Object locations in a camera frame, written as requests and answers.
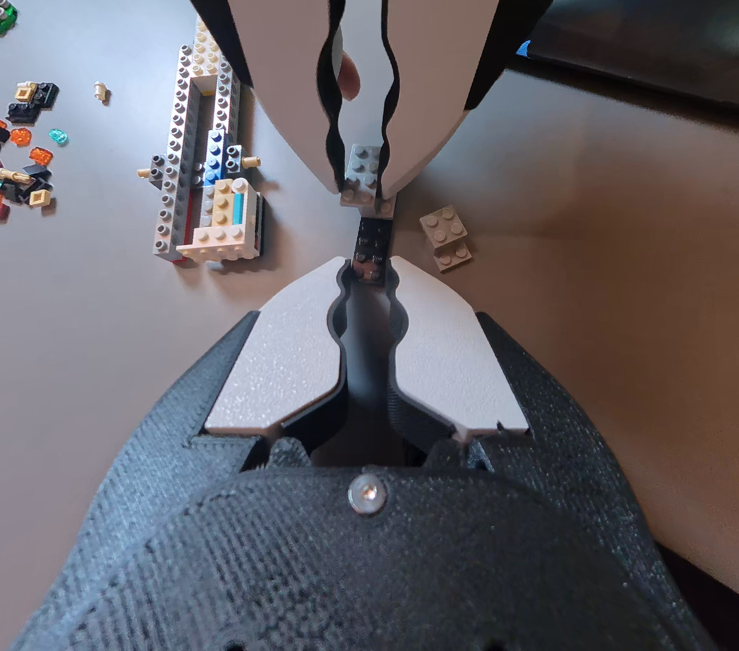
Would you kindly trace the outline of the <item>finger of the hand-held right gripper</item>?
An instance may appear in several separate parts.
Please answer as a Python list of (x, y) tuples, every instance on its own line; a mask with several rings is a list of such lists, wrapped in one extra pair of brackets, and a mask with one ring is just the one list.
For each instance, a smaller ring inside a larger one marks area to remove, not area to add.
[(386, 126), (384, 197), (406, 186), (454, 134), (499, 0), (387, 0), (387, 36), (398, 67), (397, 105)]
[(256, 97), (311, 173), (338, 194), (345, 147), (334, 45), (345, 0), (227, 0)]

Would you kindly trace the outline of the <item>person's right hand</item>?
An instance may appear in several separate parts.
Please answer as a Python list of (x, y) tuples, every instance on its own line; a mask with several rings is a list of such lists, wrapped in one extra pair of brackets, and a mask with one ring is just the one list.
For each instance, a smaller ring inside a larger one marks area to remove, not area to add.
[(354, 61), (346, 52), (342, 52), (337, 83), (344, 100), (352, 102), (357, 98), (361, 90), (361, 78)]

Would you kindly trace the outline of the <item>grey lego vehicle chassis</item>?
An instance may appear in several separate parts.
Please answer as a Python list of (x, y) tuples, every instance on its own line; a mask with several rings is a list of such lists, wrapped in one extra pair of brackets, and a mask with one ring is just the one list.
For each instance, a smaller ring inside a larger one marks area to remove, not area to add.
[(238, 139), (242, 85), (203, 20), (180, 47), (166, 152), (138, 175), (160, 193), (153, 254), (168, 262), (254, 259), (264, 202)]

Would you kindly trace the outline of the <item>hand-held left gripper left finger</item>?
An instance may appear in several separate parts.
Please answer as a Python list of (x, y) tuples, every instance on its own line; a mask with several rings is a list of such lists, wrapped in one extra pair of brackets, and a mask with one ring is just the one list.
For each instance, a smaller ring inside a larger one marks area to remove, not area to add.
[(298, 439), (311, 453), (344, 425), (348, 261), (335, 257), (274, 295), (205, 422), (210, 434)]

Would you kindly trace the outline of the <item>pile of small lego pieces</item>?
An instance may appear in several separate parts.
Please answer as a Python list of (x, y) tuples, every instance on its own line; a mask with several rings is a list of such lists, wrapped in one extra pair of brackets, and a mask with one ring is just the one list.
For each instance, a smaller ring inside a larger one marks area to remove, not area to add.
[(51, 212), (56, 199), (51, 182), (53, 151), (35, 145), (32, 128), (43, 113), (50, 111), (59, 95), (52, 82), (20, 82), (14, 100), (1, 120), (1, 145), (27, 149), (27, 160), (20, 169), (1, 165), (1, 221), (6, 222), (12, 206), (23, 205)]

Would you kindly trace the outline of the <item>long black lego plate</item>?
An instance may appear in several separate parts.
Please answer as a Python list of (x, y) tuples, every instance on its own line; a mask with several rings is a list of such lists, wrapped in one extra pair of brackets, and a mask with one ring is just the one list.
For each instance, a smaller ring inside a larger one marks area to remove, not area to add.
[(352, 258), (358, 281), (383, 287), (393, 235), (393, 220), (362, 217)]

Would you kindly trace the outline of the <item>dark bag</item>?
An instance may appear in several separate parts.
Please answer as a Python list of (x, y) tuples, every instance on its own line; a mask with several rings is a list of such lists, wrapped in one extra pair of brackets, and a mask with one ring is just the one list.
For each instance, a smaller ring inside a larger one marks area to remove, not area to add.
[(554, 0), (517, 58), (737, 108), (738, 0)]

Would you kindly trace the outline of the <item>tan lego brick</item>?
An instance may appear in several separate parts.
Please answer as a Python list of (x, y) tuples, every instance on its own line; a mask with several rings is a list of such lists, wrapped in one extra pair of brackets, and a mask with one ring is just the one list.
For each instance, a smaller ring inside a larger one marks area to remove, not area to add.
[(424, 215), (419, 222), (431, 244), (440, 273), (445, 274), (472, 260), (473, 256), (466, 245), (467, 230), (453, 205)]

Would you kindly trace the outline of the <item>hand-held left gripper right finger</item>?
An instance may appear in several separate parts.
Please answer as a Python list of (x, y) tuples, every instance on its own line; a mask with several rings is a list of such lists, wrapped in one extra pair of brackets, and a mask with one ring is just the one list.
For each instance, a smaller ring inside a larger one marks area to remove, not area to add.
[(469, 443), (528, 422), (471, 305), (399, 256), (390, 260), (393, 346), (388, 413), (394, 429), (428, 453), (441, 439)]

